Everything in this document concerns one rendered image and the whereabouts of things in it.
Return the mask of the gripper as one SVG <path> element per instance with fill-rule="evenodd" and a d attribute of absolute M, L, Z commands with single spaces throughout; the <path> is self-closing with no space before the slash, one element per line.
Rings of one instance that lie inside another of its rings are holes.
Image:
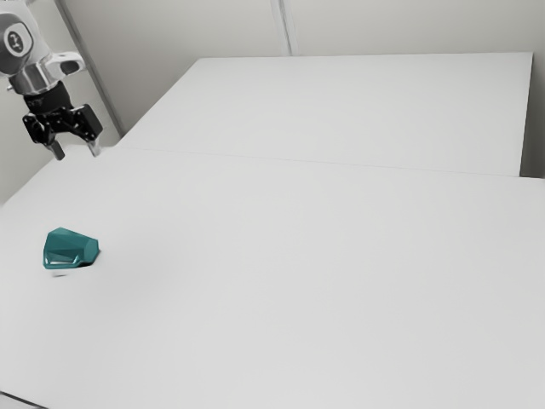
<path fill-rule="evenodd" d="M 35 144 L 43 145 L 56 160 L 61 161 L 65 157 L 60 143 L 56 140 L 56 132 L 50 124 L 43 124 L 37 116 L 49 118 L 59 113 L 62 119 L 68 120 L 70 132 L 86 143 L 91 154 L 95 158 L 100 155 L 99 139 L 103 131 L 100 120 L 88 104 L 73 108 L 63 83 L 57 83 L 41 94 L 24 95 L 23 99 L 29 108 L 29 113 L 22 117 L 27 133 Z"/>

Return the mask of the teal faceted mug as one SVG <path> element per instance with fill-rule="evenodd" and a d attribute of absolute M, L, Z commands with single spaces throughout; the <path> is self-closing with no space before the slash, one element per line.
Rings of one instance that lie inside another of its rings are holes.
<path fill-rule="evenodd" d="M 99 240 L 66 228 L 48 232 L 43 246 L 46 269 L 72 269 L 92 265 L 100 254 Z"/>

